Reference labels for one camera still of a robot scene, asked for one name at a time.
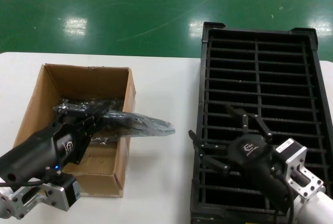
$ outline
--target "cable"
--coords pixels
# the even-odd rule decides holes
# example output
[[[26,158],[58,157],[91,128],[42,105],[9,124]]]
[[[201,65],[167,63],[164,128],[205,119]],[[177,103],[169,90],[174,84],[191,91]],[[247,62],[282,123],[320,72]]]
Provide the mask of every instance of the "cable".
[[[288,191],[288,202],[289,202],[289,219],[288,219],[288,224],[292,224],[293,215],[294,215],[292,189],[291,189],[289,183],[286,181],[286,179],[282,175],[276,175],[276,178],[278,180],[280,180],[286,186],[286,188],[287,188],[287,191]]]
[[[24,183],[16,183],[16,182],[2,182],[0,183],[0,188],[12,188],[12,187],[21,187],[21,186],[39,186],[44,184],[43,180],[39,181],[30,181],[30,182],[24,182]]]

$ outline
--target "metal bracket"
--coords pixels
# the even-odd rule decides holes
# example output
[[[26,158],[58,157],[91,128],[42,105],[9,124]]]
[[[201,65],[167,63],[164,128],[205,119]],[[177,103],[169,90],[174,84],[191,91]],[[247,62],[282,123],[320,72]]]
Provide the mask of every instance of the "metal bracket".
[[[294,155],[292,155],[286,161],[287,168],[285,172],[287,182],[295,190],[295,192],[301,196],[302,202],[309,200],[318,191],[325,192],[326,190],[323,186],[323,181],[304,167],[306,151],[307,148],[302,147]],[[292,171],[297,168],[298,172],[310,180],[308,185],[302,187],[291,178]]]
[[[64,188],[51,183],[39,186],[23,186],[12,192],[11,188],[0,188],[0,207],[6,209],[8,218],[22,219],[37,204],[44,203],[63,211],[69,210]]]

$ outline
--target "cardboard box flap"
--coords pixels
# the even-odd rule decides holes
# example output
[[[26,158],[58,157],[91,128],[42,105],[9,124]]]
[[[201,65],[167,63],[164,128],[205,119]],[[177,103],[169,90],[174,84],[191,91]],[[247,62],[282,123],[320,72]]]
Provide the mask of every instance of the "cardboard box flap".
[[[85,196],[122,197],[123,191],[119,189],[113,175],[75,175],[79,181],[80,192]]]
[[[121,138],[119,140],[117,154],[114,160],[115,164],[113,174],[115,175],[115,179],[121,189],[124,189],[125,185],[127,160],[129,156],[129,147],[127,143],[129,143],[129,141],[130,138]]]
[[[34,132],[42,130],[53,120],[53,107],[59,104],[59,100],[60,96],[52,79],[42,66],[14,146],[24,142]]]
[[[67,98],[124,98],[126,93],[129,68],[53,64],[45,67],[59,94]]]

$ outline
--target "plastic wrapped object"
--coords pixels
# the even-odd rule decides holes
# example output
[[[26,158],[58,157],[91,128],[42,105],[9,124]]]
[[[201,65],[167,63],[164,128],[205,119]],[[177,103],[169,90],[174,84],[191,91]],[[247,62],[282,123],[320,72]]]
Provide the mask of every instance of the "plastic wrapped object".
[[[102,131],[92,136],[91,144],[111,144],[117,142],[120,137],[166,136],[175,133],[173,125],[167,121],[137,113],[122,112],[123,100],[117,98],[88,101],[64,99],[62,104],[54,107],[54,110],[67,108],[85,111],[91,106],[105,107],[106,105],[102,116]]]

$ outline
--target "robotic arm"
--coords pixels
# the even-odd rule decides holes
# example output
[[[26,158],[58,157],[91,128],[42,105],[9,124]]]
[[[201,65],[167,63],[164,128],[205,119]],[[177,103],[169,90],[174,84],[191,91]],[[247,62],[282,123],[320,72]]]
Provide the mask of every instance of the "robotic arm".
[[[65,100],[55,107],[53,122],[0,157],[0,218],[20,220],[38,203],[68,211],[80,191],[76,178],[62,169],[79,164],[92,135],[101,130],[115,137],[175,133],[168,122],[112,110],[108,100],[87,106]]]
[[[0,218],[22,219],[38,203],[68,211],[80,192],[76,178],[62,169],[80,163],[105,110],[59,109],[49,126],[0,157]]]
[[[224,176],[239,171],[276,209],[288,215],[289,224],[333,223],[333,201],[325,194],[323,181],[304,167],[307,148],[292,138],[274,148],[270,144],[273,135],[258,115],[229,105],[226,110],[242,123],[243,135],[219,149],[228,157],[224,164],[206,156],[202,148],[208,144],[189,131],[201,162]],[[249,121],[261,134],[248,133]]]

